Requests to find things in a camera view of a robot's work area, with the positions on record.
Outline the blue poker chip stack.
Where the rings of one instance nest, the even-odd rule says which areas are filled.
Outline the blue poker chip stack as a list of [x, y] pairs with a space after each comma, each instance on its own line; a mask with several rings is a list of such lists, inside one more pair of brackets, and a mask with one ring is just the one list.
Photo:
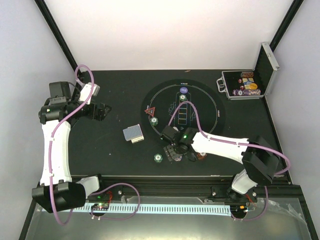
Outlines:
[[178, 156], [178, 157], [176, 157], [174, 160], [176, 161], [176, 162], [179, 162], [179, 161], [181, 161], [182, 160], [182, 155], [181, 156]]

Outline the red poker chip stack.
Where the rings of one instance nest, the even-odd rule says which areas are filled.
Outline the red poker chip stack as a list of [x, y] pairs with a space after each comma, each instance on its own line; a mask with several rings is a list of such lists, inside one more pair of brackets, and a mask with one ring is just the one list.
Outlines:
[[205, 152], [198, 152], [198, 153], [197, 153], [197, 159], [198, 159], [199, 161], [204, 160], [206, 157], [207, 157], [207, 154], [206, 154]]

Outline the green poker chip stack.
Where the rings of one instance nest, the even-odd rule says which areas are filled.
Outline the green poker chip stack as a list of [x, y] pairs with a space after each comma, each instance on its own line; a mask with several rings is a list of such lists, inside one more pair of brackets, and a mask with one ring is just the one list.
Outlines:
[[153, 159], [156, 163], [161, 163], [163, 161], [163, 156], [161, 154], [157, 153], [154, 155]]

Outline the purple blind button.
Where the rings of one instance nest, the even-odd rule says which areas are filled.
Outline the purple blind button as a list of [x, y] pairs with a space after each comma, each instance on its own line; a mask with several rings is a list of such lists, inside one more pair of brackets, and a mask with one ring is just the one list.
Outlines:
[[181, 87], [180, 89], [179, 89], [179, 93], [181, 94], [181, 95], [187, 95], [188, 93], [189, 93], [189, 90], [188, 90], [188, 88], [187, 87]]

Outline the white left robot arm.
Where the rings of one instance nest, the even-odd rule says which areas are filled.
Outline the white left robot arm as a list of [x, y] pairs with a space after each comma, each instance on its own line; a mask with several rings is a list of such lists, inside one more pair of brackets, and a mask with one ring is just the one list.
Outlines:
[[72, 124], [81, 117], [102, 121], [111, 111], [104, 103], [85, 104], [79, 111], [80, 102], [44, 105], [39, 111], [44, 136], [44, 164], [42, 176], [32, 198], [48, 213], [82, 207], [89, 195], [103, 199], [108, 192], [101, 183], [101, 174], [95, 174], [74, 182], [69, 169], [69, 136]]

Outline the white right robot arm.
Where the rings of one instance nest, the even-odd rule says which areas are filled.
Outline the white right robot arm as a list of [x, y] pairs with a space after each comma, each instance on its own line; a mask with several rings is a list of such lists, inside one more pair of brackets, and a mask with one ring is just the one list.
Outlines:
[[232, 177], [226, 191], [233, 202], [240, 201], [257, 185], [270, 186], [280, 162], [271, 149], [260, 145], [265, 143], [261, 137], [256, 144], [250, 145], [247, 138], [228, 138], [191, 127], [177, 130], [166, 125], [160, 139], [168, 143], [164, 149], [172, 160], [186, 157], [195, 162], [206, 155], [216, 155], [243, 165], [244, 169]]

